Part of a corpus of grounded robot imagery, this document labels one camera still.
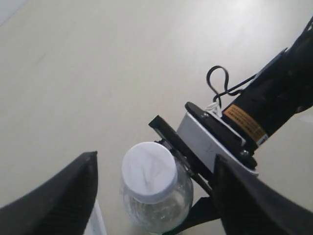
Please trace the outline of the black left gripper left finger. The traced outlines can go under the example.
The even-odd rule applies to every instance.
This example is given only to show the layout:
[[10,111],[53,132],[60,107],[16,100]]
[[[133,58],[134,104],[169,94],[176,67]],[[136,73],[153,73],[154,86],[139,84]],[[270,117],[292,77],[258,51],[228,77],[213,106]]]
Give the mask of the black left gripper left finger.
[[82,235],[98,190],[97,152],[85,152],[55,176],[0,209],[2,235]]

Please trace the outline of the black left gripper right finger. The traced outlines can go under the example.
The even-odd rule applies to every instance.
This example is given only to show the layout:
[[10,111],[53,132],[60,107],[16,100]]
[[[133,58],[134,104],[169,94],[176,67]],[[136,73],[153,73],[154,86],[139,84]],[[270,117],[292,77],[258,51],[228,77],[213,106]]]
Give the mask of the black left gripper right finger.
[[215,159],[213,197],[228,235],[311,235],[313,213],[226,157]]

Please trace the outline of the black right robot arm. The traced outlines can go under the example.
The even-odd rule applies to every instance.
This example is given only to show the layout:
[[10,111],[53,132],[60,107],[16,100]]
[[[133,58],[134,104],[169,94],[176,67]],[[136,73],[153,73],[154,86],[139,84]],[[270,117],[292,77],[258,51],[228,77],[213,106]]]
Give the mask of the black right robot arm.
[[169,234],[216,219],[228,235],[312,234],[312,212],[260,181],[253,156],[293,115],[313,105],[313,23],[257,74],[225,86],[224,94],[235,98],[226,108],[220,92],[206,109],[187,102],[177,130],[160,116],[149,124],[207,193]]

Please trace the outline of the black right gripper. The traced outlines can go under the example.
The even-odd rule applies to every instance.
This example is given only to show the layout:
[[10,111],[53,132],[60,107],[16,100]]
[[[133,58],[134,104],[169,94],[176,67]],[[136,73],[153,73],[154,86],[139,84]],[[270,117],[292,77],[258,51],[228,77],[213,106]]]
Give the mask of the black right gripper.
[[[198,159],[192,150],[178,136],[176,131],[159,115],[150,121],[149,126],[160,136],[157,143],[166,147],[184,165],[189,176],[208,194],[212,195],[209,181],[213,173]],[[200,198],[190,209],[186,219],[168,235],[177,235],[189,228],[218,219],[218,211],[213,197]]]

